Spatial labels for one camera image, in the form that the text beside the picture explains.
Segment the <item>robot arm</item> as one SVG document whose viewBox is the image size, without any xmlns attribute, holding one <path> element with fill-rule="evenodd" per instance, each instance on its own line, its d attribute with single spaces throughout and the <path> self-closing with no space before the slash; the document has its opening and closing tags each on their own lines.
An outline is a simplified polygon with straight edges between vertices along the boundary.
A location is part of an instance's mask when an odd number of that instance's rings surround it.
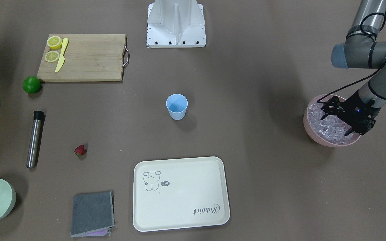
<svg viewBox="0 0 386 241">
<path fill-rule="evenodd" d="M 381 108 L 386 105 L 386 0 L 363 0 L 345 42 L 334 46 L 331 62 L 337 68 L 374 69 L 366 84 L 347 100 L 332 93 L 320 98 L 325 119 L 337 116 L 351 133 L 360 135 L 371 130 Z"/>
</svg>

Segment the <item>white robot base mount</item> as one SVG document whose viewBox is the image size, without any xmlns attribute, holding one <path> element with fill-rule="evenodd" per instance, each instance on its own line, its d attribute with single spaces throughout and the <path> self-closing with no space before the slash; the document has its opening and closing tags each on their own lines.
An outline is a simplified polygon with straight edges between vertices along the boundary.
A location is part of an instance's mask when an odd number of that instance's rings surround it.
<svg viewBox="0 0 386 241">
<path fill-rule="evenodd" d="M 147 47 L 201 48 L 206 43 L 204 8 L 196 0 L 155 0 L 148 5 Z"/>
</svg>

